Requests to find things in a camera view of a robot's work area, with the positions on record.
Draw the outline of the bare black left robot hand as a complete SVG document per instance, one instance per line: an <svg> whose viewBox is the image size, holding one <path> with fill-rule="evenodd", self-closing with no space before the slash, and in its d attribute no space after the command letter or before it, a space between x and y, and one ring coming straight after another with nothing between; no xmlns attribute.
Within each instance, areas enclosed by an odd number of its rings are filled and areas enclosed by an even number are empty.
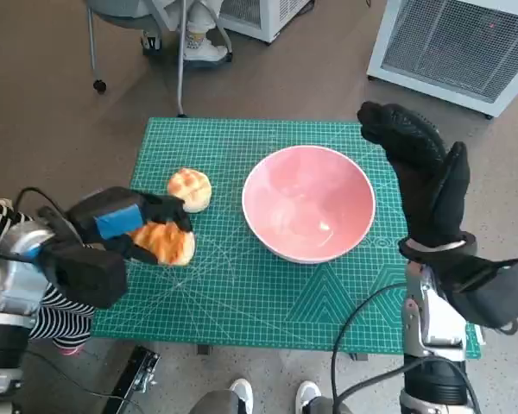
<svg viewBox="0 0 518 414"><path fill-rule="evenodd" d="M66 213L85 244L100 244L126 259L185 266L195 236L184 201L114 186L96 192Z"/></svg>

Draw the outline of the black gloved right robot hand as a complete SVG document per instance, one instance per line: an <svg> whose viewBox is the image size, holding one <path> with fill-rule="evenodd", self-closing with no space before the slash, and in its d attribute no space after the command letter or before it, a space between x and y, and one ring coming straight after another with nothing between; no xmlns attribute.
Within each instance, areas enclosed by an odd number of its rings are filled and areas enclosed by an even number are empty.
<svg viewBox="0 0 518 414"><path fill-rule="evenodd" d="M357 119L362 137L383 148L398 178L408 238L430 249L462 242L471 178L465 144L447 150L431 122L396 103L365 102Z"/></svg>

